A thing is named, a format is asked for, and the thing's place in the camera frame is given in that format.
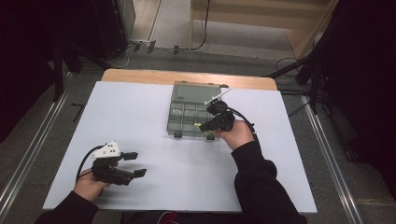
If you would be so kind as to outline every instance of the plastic storage organizer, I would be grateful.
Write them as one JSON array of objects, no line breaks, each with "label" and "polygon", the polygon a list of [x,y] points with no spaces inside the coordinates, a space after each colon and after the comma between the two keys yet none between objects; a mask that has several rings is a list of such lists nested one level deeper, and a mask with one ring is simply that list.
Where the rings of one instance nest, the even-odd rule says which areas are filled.
[{"label": "plastic storage organizer", "polygon": [[205,123],[213,116],[206,111],[205,102],[221,93],[219,85],[175,82],[169,118],[166,130],[169,135],[181,138],[182,136],[204,137],[213,140],[215,135],[206,135],[195,126],[195,123]]}]

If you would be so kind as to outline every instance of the black cable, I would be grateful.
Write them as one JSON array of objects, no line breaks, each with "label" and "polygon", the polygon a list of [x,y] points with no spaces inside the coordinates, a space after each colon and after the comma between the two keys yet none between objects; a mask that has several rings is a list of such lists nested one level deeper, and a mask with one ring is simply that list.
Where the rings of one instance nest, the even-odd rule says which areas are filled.
[{"label": "black cable", "polygon": [[[279,71],[279,63],[282,62],[283,60],[287,60],[287,59],[295,60],[295,62],[292,63],[292,64],[301,65],[301,64],[298,63],[299,61],[298,61],[298,59],[296,59],[296,58],[282,58],[282,59],[279,59],[279,60],[276,61],[276,71]],[[297,72],[300,72],[300,69],[299,69],[298,67],[296,67],[295,70],[297,70]],[[295,77],[295,76],[297,76],[297,75],[298,75],[298,73],[297,73],[297,74],[292,74],[292,75],[286,75],[286,74],[285,74],[284,76],[286,76],[286,77]]]},{"label": "black cable", "polygon": [[206,8],[206,16],[205,16],[205,35],[204,35],[204,40],[202,41],[201,45],[197,48],[194,49],[170,49],[170,50],[176,50],[176,51],[180,51],[180,50],[186,50],[186,51],[193,51],[193,50],[198,50],[200,49],[204,43],[206,42],[206,36],[207,36],[207,16],[209,15],[209,5],[210,5],[210,0],[207,0],[207,8]]},{"label": "black cable", "polygon": [[80,179],[82,176],[87,175],[87,174],[90,174],[90,173],[92,173],[92,172],[93,172],[93,170],[90,170],[89,172],[87,172],[87,173],[85,173],[85,174],[83,174],[83,175],[79,175],[79,176],[78,176],[78,179]]},{"label": "black cable", "polygon": [[315,49],[315,39],[312,41],[312,51]]},{"label": "black cable", "polygon": [[293,110],[291,113],[288,114],[288,117],[290,118],[291,116],[297,114],[301,109],[303,109],[306,105],[308,105],[309,103],[305,103],[303,105],[300,105],[299,107],[297,107],[297,109]]},{"label": "black cable", "polygon": [[297,91],[297,92],[302,92],[301,90],[290,90],[290,89],[282,89],[282,88],[278,88],[278,91]]},{"label": "black cable", "polygon": [[296,93],[296,92],[281,92],[281,95],[294,95],[294,96],[307,96],[306,94]]},{"label": "black cable", "polygon": [[249,129],[250,129],[250,131],[251,131],[251,133],[252,133],[252,135],[253,135],[254,140],[256,141],[257,146],[259,147],[260,150],[262,150],[262,146],[260,146],[259,137],[258,137],[257,134],[256,134],[256,130],[254,130],[254,128],[253,128],[253,125],[254,125],[254,124],[250,123],[250,121],[248,121],[247,118],[245,118],[245,116],[243,116],[243,115],[242,115],[241,113],[239,113],[237,110],[232,109],[232,108],[230,108],[230,107],[228,107],[228,109],[229,109],[230,111],[233,111],[233,113],[235,113],[235,115],[237,115],[238,117],[240,117],[241,119],[243,119],[243,120],[245,121],[245,123],[247,124],[247,126],[249,127]]},{"label": "black cable", "polygon": [[289,72],[289,71],[291,71],[293,69],[296,69],[296,68],[300,67],[301,65],[304,65],[311,58],[312,58],[312,54],[310,53],[310,54],[306,55],[305,57],[303,57],[302,59],[300,59],[299,61],[297,61],[295,63],[292,63],[292,64],[289,64],[288,66],[280,69],[279,71],[276,71],[276,72],[274,72],[274,73],[272,73],[270,75],[261,76],[261,77],[271,77],[271,78],[280,77],[280,76],[284,75],[285,73],[287,73],[287,72]]},{"label": "black cable", "polygon": [[80,175],[80,173],[81,173],[82,166],[84,165],[84,163],[85,163],[85,161],[87,160],[87,158],[88,158],[88,157],[91,155],[91,153],[93,153],[96,149],[99,149],[99,148],[101,148],[101,147],[103,147],[103,146],[94,147],[93,149],[91,149],[91,150],[87,153],[87,155],[85,155],[84,159],[82,159],[82,162],[81,162],[81,164],[80,164],[79,167],[78,167],[77,176],[76,176],[76,183],[77,183],[77,181],[79,180],[80,177],[86,175],[86,174]]}]

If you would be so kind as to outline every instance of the white paper sheet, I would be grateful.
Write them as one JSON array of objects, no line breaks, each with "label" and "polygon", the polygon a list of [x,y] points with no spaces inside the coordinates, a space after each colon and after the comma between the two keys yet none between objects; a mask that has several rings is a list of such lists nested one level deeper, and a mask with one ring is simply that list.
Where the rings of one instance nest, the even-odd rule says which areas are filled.
[{"label": "white paper sheet", "polygon": [[[43,208],[54,208],[73,189],[79,164],[91,148],[116,140],[122,152],[139,153],[135,161],[120,161],[119,169],[148,170],[129,186],[105,189],[95,201],[100,208],[241,211],[233,187],[237,169],[225,142],[167,134],[172,89],[97,82]],[[276,164],[277,179],[297,210],[317,212],[280,93],[233,89],[222,100],[255,123],[262,154]],[[92,162],[88,159],[84,168]]]}]

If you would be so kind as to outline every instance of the cable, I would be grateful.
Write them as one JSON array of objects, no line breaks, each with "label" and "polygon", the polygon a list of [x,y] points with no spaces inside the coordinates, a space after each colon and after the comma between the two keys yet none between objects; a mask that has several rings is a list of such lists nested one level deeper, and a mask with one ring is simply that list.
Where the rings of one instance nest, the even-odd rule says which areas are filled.
[{"label": "cable", "polygon": [[303,109],[306,105],[308,105],[309,103],[305,103],[303,105],[300,105],[299,107],[297,107],[297,109],[293,110],[291,113],[288,114],[289,118],[295,114],[297,114],[301,109]]},{"label": "cable", "polygon": [[85,163],[85,161],[87,160],[87,158],[88,158],[88,157],[91,155],[91,153],[93,153],[96,149],[99,149],[99,148],[101,148],[101,147],[103,147],[103,146],[94,147],[93,149],[91,149],[91,150],[87,153],[87,155],[85,155],[84,159],[82,159],[82,162],[81,162],[81,164],[80,164],[79,167],[78,167],[78,171],[77,171],[77,175],[76,175],[76,183],[77,183],[77,181],[79,180],[80,177],[82,177],[82,176],[87,175],[87,174],[90,173],[90,172],[88,172],[87,174],[80,175],[82,166],[84,165],[84,163]]},{"label": "cable", "polygon": [[282,95],[307,96],[309,94],[309,92],[304,92],[302,90],[287,90],[287,89],[278,89],[278,90]]},{"label": "cable", "polygon": [[193,50],[198,50],[200,49],[204,43],[206,42],[206,36],[207,36],[207,16],[209,15],[209,5],[210,5],[210,0],[207,0],[207,8],[206,8],[206,16],[205,16],[205,35],[204,35],[204,40],[202,41],[201,45],[197,48],[194,49],[169,49],[169,50],[177,50],[177,51],[181,51],[181,50],[186,50],[186,51],[193,51]]},{"label": "cable", "polygon": [[125,66],[128,65],[128,63],[129,63],[128,51],[129,51],[131,48],[132,48],[132,46],[129,47],[129,48],[125,51],[125,55],[126,55],[126,58],[127,58],[127,62],[126,62],[125,64],[123,64],[123,65],[121,65],[121,66],[117,66],[117,65],[115,65],[114,63],[112,63],[111,61],[106,61],[106,62],[109,63],[109,64],[111,64],[111,65],[113,65],[113,66],[116,67],[116,68],[123,68],[123,67],[125,67]]},{"label": "cable", "polygon": [[230,107],[228,107],[229,110],[233,111],[233,113],[235,115],[237,115],[238,117],[240,117],[241,119],[243,119],[245,121],[245,123],[247,124],[247,126],[249,127],[251,133],[253,134],[253,138],[256,141],[257,146],[259,147],[259,149],[262,149],[262,146],[260,146],[260,141],[259,141],[259,137],[256,134],[256,130],[254,130],[252,123],[250,123],[250,121],[247,120],[247,118],[245,118],[245,116],[243,116],[241,113],[239,113],[237,110],[232,109]]},{"label": "cable", "polygon": [[[277,60],[277,62],[276,62],[276,71],[279,71],[279,63],[280,62],[282,62],[283,60],[287,60],[287,59],[293,59],[293,60],[295,60],[296,62],[294,62],[295,64],[298,64],[298,60],[296,59],[296,58],[282,58],[282,59],[279,59],[279,60]],[[286,75],[285,74],[285,76],[286,77],[295,77],[295,76],[297,76],[297,74],[293,74],[293,75]]]}]

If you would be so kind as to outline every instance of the person's left hand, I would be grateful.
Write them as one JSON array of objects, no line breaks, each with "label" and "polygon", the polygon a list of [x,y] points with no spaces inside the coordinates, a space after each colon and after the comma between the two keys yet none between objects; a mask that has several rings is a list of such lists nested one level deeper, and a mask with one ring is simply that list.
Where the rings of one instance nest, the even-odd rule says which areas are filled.
[{"label": "person's left hand", "polygon": [[78,179],[74,192],[90,202],[93,202],[105,187],[110,186],[109,183],[95,180],[91,169],[81,172],[80,175],[82,177]]}]

